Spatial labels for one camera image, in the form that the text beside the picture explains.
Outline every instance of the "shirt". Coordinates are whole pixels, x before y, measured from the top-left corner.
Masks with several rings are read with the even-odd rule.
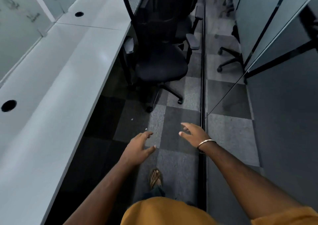
[[[292,208],[251,221],[253,225],[318,224],[318,214],[310,207]],[[153,197],[133,204],[124,214],[121,225],[216,225],[205,211],[181,201]]]

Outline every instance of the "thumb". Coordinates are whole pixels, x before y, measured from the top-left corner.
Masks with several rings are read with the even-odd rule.
[[[146,153],[146,155],[147,155],[147,157],[148,157],[148,156],[151,155],[155,150],[156,150],[156,146],[154,145],[154,146],[152,146],[152,147],[150,147],[150,148],[144,150],[144,152]]]
[[[187,141],[189,141],[191,135],[190,134],[186,134],[185,132],[179,132],[179,135],[182,137],[182,138],[185,138]]]

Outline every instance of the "forearm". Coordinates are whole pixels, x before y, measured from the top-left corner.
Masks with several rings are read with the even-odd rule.
[[[118,162],[64,224],[104,225],[121,184],[130,171],[129,165]]]
[[[250,219],[301,206],[216,143],[206,142],[200,149],[216,164]]]

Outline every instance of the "person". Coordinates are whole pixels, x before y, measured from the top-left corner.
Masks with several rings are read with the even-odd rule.
[[[212,141],[201,127],[190,123],[182,125],[186,132],[180,132],[179,135],[194,147],[200,145],[199,149],[212,159],[252,224],[318,224],[318,214],[312,208],[292,199],[268,179],[243,164]],[[146,131],[130,141],[118,163],[67,219],[65,225],[97,225],[107,222],[125,177],[155,151],[156,146],[144,149],[146,139],[152,134]],[[153,169],[149,185],[153,188],[151,192],[127,209],[121,225],[217,224],[205,211],[164,197],[162,174],[158,169]]]

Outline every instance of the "chair backrest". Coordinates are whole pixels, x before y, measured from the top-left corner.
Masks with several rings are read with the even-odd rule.
[[[180,13],[180,18],[187,17],[195,8],[197,0],[183,0],[183,6]]]
[[[139,46],[173,41],[182,0],[124,0],[124,3],[136,31]]]

